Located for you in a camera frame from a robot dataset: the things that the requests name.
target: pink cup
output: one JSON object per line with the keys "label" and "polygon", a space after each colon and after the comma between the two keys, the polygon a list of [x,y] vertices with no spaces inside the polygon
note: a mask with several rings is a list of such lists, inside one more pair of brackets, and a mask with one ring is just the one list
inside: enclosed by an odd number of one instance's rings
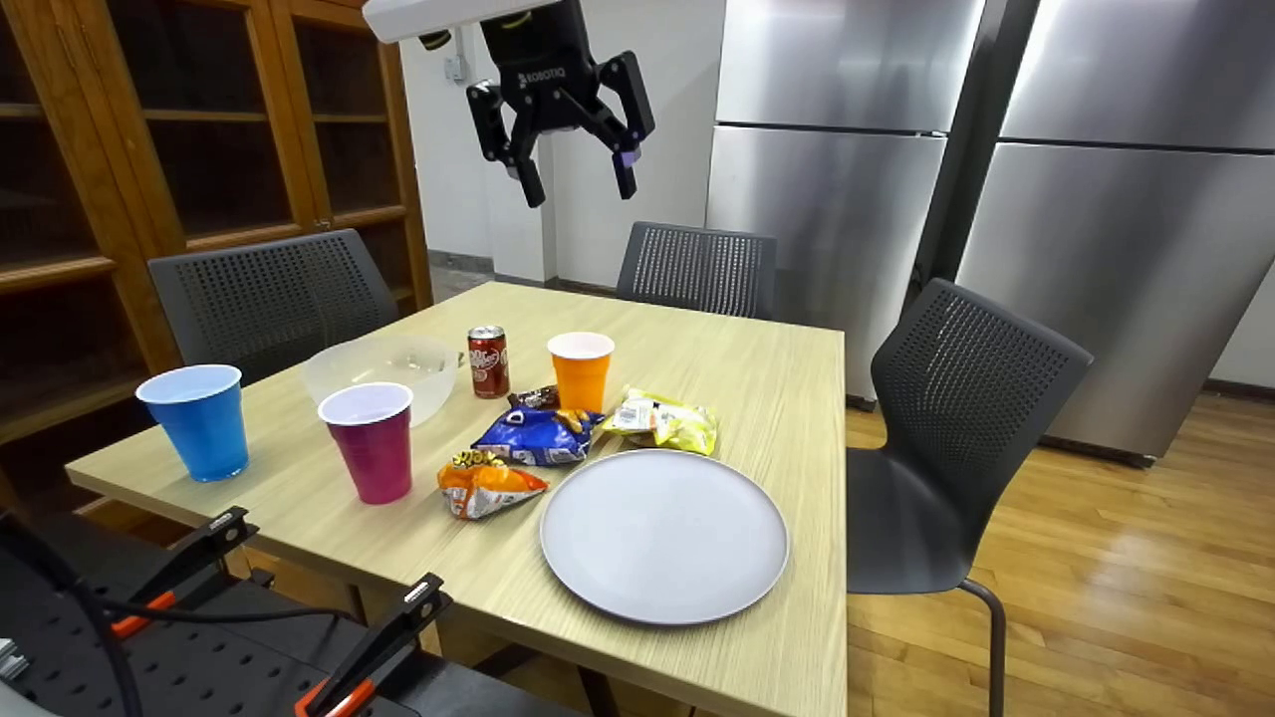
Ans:
{"label": "pink cup", "polygon": [[411,399],[402,381],[356,381],[317,403],[358,504],[399,504],[411,490]]}

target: food package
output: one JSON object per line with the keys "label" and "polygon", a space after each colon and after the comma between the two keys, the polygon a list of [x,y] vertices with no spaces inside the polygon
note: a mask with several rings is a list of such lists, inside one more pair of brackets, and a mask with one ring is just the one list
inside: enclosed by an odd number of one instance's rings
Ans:
{"label": "food package", "polygon": [[522,508],[544,494],[548,481],[536,476],[515,472],[486,452],[464,452],[439,472],[439,494],[455,518],[483,522],[511,508]]}
{"label": "food package", "polygon": [[474,452],[498,454],[522,468],[576,468],[592,452],[592,428],[601,415],[556,411],[556,391],[511,395],[511,411],[495,420]]}
{"label": "food package", "polygon": [[617,435],[625,445],[664,445],[689,454],[718,454],[721,438],[714,411],[646,391],[625,391],[625,403],[599,428],[599,435]]}

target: blue cup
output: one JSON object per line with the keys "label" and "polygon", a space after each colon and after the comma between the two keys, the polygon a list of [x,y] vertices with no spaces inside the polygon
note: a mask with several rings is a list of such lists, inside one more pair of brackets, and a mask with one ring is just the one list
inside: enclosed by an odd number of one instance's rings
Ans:
{"label": "blue cup", "polygon": [[237,365],[196,361],[134,388],[134,399],[146,403],[196,481],[223,481],[248,472],[237,381]]}

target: stainless steel refrigerator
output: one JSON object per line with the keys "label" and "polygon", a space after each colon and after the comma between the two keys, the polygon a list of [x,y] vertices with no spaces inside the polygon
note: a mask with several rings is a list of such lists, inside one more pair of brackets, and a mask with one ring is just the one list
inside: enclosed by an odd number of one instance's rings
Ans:
{"label": "stainless steel refrigerator", "polygon": [[1272,0],[1038,0],[957,283],[1094,355],[1054,438],[1172,445],[1275,257],[1272,68]]}
{"label": "stainless steel refrigerator", "polygon": [[850,395],[899,319],[980,0],[730,0],[707,226],[778,238],[778,319],[850,334]]}

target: chair backrest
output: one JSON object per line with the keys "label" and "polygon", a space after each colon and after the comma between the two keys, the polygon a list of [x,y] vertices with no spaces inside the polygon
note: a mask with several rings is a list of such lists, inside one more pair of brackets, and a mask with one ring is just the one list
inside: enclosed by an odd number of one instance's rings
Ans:
{"label": "chair backrest", "polygon": [[966,559],[1089,365],[1091,355],[1073,340],[943,280],[872,355],[885,452],[960,512]]}
{"label": "chair backrest", "polygon": [[721,314],[769,314],[773,238],[634,225],[617,295]]}
{"label": "chair backrest", "polygon": [[150,258],[183,361],[284,372],[395,319],[395,295],[358,233]]}

